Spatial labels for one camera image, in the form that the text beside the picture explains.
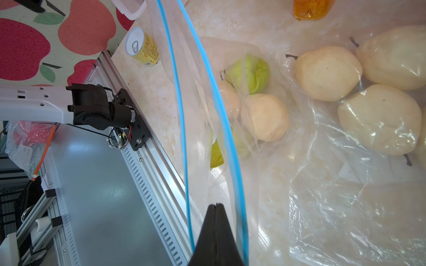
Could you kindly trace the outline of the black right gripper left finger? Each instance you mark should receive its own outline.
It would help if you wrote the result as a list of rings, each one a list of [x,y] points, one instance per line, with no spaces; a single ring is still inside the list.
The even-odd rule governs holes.
[[[214,266],[216,259],[216,206],[209,205],[188,266]]]

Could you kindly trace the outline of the cream toy pear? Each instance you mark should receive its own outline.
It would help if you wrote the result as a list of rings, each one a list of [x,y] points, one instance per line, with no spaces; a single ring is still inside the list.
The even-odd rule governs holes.
[[[236,89],[227,81],[221,80],[217,84],[220,91],[227,117],[230,121],[236,120],[240,115],[241,100]]]

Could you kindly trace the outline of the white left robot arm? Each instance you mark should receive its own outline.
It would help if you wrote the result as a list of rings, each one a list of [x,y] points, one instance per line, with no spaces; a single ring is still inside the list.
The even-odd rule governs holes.
[[[1,84],[1,120],[125,129],[135,110],[101,85],[18,86]]]

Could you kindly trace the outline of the clear blue zip-top bag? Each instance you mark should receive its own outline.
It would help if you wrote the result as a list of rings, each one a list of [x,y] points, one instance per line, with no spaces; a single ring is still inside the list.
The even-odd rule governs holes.
[[[312,22],[294,18],[291,1],[148,1],[147,9],[177,101],[171,159],[184,180],[190,250],[208,206],[221,203],[250,266],[425,265],[425,170],[413,156],[407,165],[349,138],[336,105],[310,100],[285,57],[323,44],[353,50],[350,36],[424,21],[424,1],[338,1]],[[227,119],[212,87],[246,54],[267,61],[266,92],[289,111],[276,141]]]

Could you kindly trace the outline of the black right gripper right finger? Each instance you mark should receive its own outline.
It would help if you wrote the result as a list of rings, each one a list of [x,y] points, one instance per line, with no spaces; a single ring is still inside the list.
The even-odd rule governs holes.
[[[215,265],[243,266],[224,205],[218,203],[215,211]]]

